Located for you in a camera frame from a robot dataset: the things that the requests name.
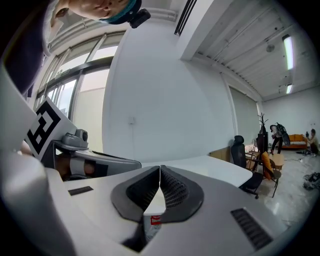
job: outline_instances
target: orange sofa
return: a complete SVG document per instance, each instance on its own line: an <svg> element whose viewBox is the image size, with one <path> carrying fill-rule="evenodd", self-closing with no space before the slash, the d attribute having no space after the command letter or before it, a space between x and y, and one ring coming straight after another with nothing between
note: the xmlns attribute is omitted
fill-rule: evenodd
<svg viewBox="0 0 320 256"><path fill-rule="evenodd" d="M302 149L306 150L308 147L307 138L303 134L289 135L290 146L282 146L282 149Z"/></svg>

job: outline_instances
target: ceiling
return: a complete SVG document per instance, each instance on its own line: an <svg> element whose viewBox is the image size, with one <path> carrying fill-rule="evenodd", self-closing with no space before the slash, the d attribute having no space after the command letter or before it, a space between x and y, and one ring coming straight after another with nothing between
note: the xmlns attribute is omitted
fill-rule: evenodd
<svg viewBox="0 0 320 256"><path fill-rule="evenodd" d="M292 37L293 69L287 69L282 37ZM267 0L236 0L206 36L197 53L219 63L258 92L264 101L319 85L312 43L280 6Z"/></svg>

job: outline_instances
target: white table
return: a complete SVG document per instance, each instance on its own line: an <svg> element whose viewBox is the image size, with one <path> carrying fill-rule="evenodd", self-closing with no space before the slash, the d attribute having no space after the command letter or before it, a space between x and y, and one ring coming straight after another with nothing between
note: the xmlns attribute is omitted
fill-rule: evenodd
<svg viewBox="0 0 320 256"><path fill-rule="evenodd" d="M145 162L141 164L142 167L161 165L176 167L224 181L236 187L241 186L252 177L252 172L247 169L207 155L181 160ZM165 209L164 195L161 189L159 189L149 207L145 210L144 215L160 215Z"/></svg>

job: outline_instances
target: black bag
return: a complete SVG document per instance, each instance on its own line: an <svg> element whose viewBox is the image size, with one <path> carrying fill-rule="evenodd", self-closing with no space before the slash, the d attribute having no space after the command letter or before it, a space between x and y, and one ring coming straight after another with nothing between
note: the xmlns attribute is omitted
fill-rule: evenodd
<svg viewBox="0 0 320 256"><path fill-rule="evenodd" d="M291 142L290 142L289 135L287 134L286 128L282 124L277 122L276 123L276 129L278 130L279 135L283 139L283 144L285 146L290 146Z"/></svg>

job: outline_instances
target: red label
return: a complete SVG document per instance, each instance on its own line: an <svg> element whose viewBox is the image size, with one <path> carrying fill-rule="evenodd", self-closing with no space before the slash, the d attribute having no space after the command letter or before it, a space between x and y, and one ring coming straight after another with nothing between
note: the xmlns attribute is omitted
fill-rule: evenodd
<svg viewBox="0 0 320 256"><path fill-rule="evenodd" d="M159 215L154 215L150 217L150 224L151 225L159 225L161 224L160 222L160 216Z"/></svg>

